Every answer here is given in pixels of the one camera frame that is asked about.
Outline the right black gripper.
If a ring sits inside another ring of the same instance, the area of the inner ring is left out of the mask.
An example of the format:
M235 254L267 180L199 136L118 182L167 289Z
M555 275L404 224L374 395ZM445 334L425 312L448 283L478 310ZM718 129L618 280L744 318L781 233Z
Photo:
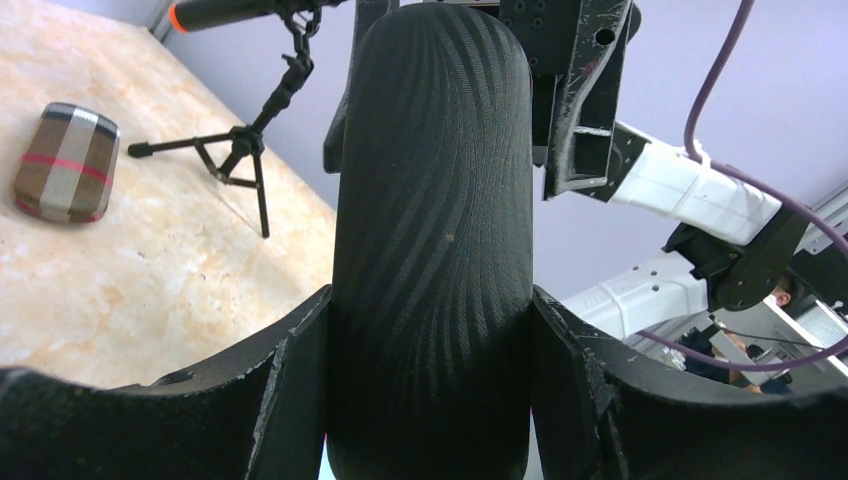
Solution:
M602 202L641 139L616 119L631 1L358 3L354 196Z

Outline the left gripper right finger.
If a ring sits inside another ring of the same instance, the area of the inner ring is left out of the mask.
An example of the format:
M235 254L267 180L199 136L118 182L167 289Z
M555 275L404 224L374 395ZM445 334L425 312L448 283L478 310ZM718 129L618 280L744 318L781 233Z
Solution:
M769 396L659 363L533 294L547 479L843 479L847 391Z

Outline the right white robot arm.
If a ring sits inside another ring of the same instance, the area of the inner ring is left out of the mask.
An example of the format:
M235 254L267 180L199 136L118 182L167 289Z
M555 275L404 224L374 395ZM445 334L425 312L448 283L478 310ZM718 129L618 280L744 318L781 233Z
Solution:
M669 251L571 297L619 339L767 294L804 212L692 147L616 120L629 1L420 3L357 32L325 166L341 175L331 332L355 346L515 341L531 303L532 137L569 189L675 219L720 246Z

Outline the black textured glasses case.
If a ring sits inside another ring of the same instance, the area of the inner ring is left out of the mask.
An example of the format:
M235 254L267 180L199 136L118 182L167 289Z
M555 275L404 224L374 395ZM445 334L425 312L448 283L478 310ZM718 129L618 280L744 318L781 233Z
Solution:
M495 17L380 18L351 73L328 327L339 479L520 479L530 414L531 85Z

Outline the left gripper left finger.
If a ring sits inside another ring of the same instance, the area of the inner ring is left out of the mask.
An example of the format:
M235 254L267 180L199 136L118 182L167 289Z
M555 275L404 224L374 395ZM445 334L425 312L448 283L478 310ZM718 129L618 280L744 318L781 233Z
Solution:
M315 479L325 433L323 287L281 320L149 386L1 372L5 479Z

